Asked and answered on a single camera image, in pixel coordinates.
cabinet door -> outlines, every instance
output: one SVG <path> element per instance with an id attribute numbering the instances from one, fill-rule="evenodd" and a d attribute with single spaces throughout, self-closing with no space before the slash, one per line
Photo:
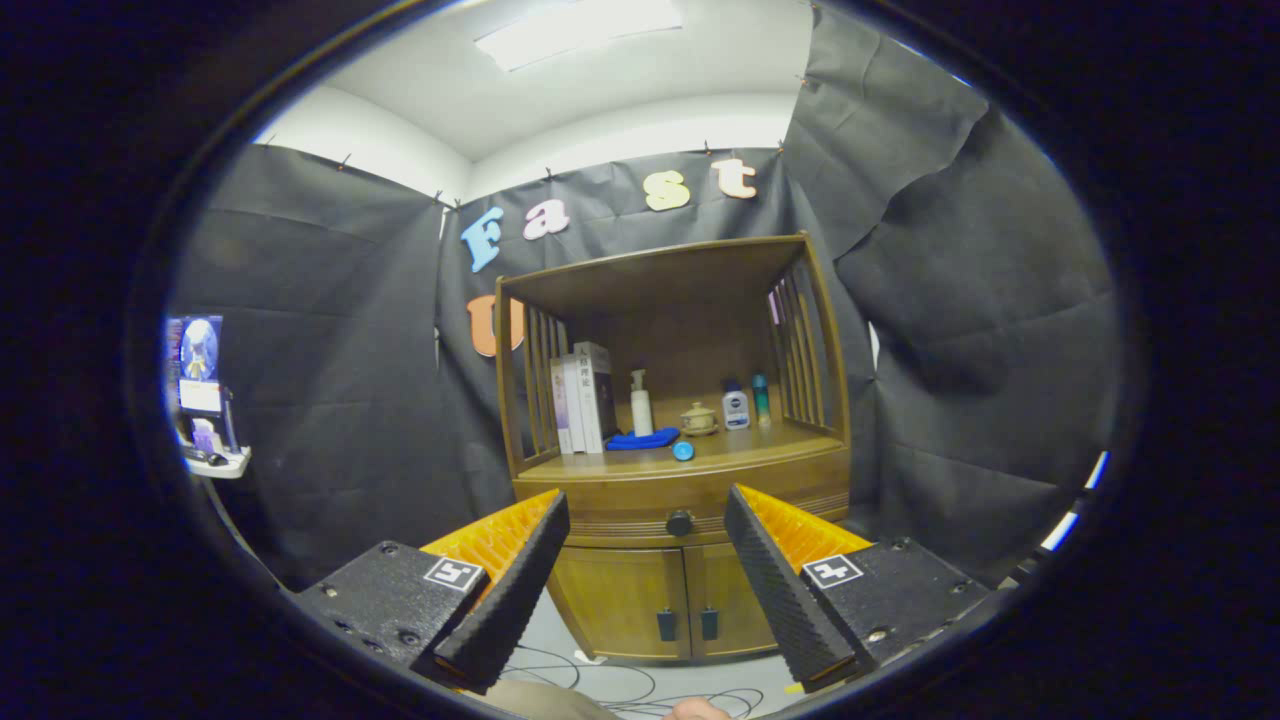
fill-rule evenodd
<path id="1" fill-rule="evenodd" d="M 588 655 L 690 657 L 680 550 L 564 547 L 547 587 Z M 662 623 L 672 639 L 662 638 Z"/>
<path id="2" fill-rule="evenodd" d="M 733 543 L 686 547 L 689 634 L 694 657 L 723 657 L 777 647 L 764 610 L 737 560 Z M 703 612 L 716 616 L 716 635 L 704 633 Z"/>

small teapot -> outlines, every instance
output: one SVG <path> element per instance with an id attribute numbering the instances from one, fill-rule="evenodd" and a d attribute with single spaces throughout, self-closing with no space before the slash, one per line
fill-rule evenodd
<path id="1" fill-rule="evenodd" d="M 686 436 L 709 436 L 719 429 L 716 424 L 716 413 L 709 407 L 703 407 L 701 402 L 694 402 L 694 406 L 685 410 L 680 415 L 680 429 Z"/>

foam letter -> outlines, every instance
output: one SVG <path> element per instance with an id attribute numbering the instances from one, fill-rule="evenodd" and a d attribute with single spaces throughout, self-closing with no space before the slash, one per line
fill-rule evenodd
<path id="1" fill-rule="evenodd" d="M 530 208 L 525 214 L 525 240 L 538 240 L 549 232 L 559 232 L 568 227 L 568 214 L 563 200 L 547 200 Z"/>
<path id="2" fill-rule="evenodd" d="M 467 313 L 471 314 L 471 346 L 485 357 L 498 354 L 498 338 L 493 334 L 493 304 L 494 296 L 481 295 L 467 302 Z M 520 347 L 525 342 L 525 304 L 511 300 L 511 348 Z"/>
<path id="3" fill-rule="evenodd" d="M 669 210 L 689 202 L 689 188 L 681 184 L 685 176 L 676 170 L 654 173 L 644 179 L 644 199 L 654 210 Z"/>
<path id="4" fill-rule="evenodd" d="M 500 219 L 502 208 L 490 208 L 479 220 L 471 223 L 471 227 L 462 231 L 462 242 L 466 242 L 467 250 L 471 251 L 472 273 L 479 273 L 480 268 L 498 256 L 498 249 L 489 243 L 495 243 L 502 237 L 502 228 L 498 227 Z"/>
<path id="5" fill-rule="evenodd" d="M 730 197 L 755 197 L 755 188 L 742 182 L 742 176 L 754 176 L 755 168 L 744 167 L 739 159 L 719 160 L 712 168 L 719 170 L 721 192 Z"/>

white wall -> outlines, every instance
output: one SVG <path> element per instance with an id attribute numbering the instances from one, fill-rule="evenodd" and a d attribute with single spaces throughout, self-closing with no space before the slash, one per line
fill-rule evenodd
<path id="1" fill-rule="evenodd" d="M 465 197 L 471 163 L 404 118 L 355 95 L 320 86 L 253 141 L 342 161 L 442 200 Z"/>
<path id="2" fill-rule="evenodd" d="M 477 161 L 463 202 L 499 190 L 612 160 L 717 147 L 776 147 L 795 94 L 708 95 L 593 115 L 534 136 Z"/>

lotion bottle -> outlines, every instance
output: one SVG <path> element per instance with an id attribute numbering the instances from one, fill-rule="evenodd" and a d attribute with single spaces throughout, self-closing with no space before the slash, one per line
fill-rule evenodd
<path id="1" fill-rule="evenodd" d="M 737 380 L 724 380 L 724 429 L 742 430 L 751 427 L 751 406 Z"/>
<path id="2" fill-rule="evenodd" d="M 649 409 L 649 391 L 644 389 L 644 370 L 631 370 L 631 424 L 636 437 L 653 434 L 653 413 Z"/>

